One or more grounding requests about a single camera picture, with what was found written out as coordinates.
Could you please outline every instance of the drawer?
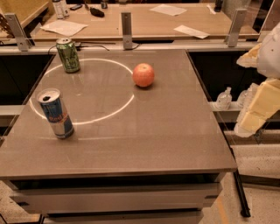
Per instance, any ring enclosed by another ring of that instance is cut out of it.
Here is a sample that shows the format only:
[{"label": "drawer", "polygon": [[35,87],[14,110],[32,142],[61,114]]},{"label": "drawer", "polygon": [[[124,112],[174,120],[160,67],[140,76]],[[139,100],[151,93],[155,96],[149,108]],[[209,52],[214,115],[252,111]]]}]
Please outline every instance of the drawer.
[{"label": "drawer", "polygon": [[48,217],[44,224],[198,224],[203,218],[201,211],[167,213],[125,213],[72,217]]},{"label": "drawer", "polygon": [[140,185],[15,192],[13,199],[29,213],[102,213],[210,207],[220,183]]}]

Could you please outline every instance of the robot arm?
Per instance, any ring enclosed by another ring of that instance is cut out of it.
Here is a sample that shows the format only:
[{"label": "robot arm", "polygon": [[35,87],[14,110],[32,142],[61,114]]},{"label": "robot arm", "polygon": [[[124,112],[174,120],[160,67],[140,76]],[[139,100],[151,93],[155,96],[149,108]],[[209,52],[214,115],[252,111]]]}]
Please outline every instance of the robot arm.
[{"label": "robot arm", "polygon": [[[280,23],[265,37],[262,44],[257,46],[256,65],[260,74],[268,77],[255,92],[248,94],[247,103],[241,110],[234,132],[239,137],[249,137],[255,134],[269,119],[280,109]],[[252,62],[252,57],[243,55],[243,66],[247,67]]]}]

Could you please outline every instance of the metal bracket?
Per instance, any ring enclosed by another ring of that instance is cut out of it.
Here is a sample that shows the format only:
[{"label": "metal bracket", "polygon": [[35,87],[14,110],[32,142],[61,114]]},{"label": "metal bracket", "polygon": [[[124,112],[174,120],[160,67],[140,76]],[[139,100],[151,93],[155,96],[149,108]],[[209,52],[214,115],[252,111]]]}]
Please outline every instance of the metal bracket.
[{"label": "metal bracket", "polygon": [[132,49],[131,13],[122,12],[122,42],[124,50]]},{"label": "metal bracket", "polygon": [[32,46],[30,40],[26,37],[23,28],[18,22],[18,17],[15,13],[5,13],[4,14],[7,22],[12,30],[12,33],[15,36],[17,41],[17,47],[21,52],[27,52],[28,49]]},{"label": "metal bracket", "polygon": [[239,33],[246,17],[246,12],[246,9],[238,9],[235,11],[233,23],[231,24],[229,34],[225,39],[225,42],[229,47],[237,45]]}]

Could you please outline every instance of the sheet of paper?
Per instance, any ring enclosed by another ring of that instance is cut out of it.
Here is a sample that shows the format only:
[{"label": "sheet of paper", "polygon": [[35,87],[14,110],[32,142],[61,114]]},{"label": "sheet of paper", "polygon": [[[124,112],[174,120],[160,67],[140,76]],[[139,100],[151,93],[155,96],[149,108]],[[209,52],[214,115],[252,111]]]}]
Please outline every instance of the sheet of paper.
[{"label": "sheet of paper", "polygon": [[185,9],[179,8],[179,7],[175,7],[175,6],[170,6],[167,4],[160,4],[159,6],[150,9],[151,11],[156,11],[156,12],[160,12],[160,13],[164,13],[170,16],[177,16],[179,14],[182,14],[183,12],[185,12]]},{"label": "sheet of paper", "polygon": [[177,32],[183,32],[185,34],[188,34],[190,36],[194,36],[194,37],[199,38],[199,39],[204,39],[204,38],[209,36],[208,33],[205,33],[203,31],[194,30],[194,29],[192,29],[190,27],[187,27],[187,26],[184,26],[184,25],[178,26],[174,30],[177,31]]},{"label": "sheet of paper", "polygon": [[57,20],[50,24],[46,24],[40,28],[43,29],[44,31],[57,32],[61,35],[71,37],[87,26],[88,26],[87,24],[77,24],[73,22],[67,22],[64,20]]}]

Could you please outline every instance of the gray tabletop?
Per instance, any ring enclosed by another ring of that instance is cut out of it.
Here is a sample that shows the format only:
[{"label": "gray tabletop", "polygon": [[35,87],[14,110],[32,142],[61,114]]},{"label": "gray tabletop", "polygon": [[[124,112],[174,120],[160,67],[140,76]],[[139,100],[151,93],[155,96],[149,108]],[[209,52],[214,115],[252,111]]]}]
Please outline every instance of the gray tabletop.
[{"label": "gray tabletop", "polygon": [[[0,179],[233,172],[236,163],[183,50],[80,52],[65,73],[58,55],[0,148]],[[131,71],[151,64],[151,87]],[[75,132],[60,140],[36,95],[57,88]]]}]

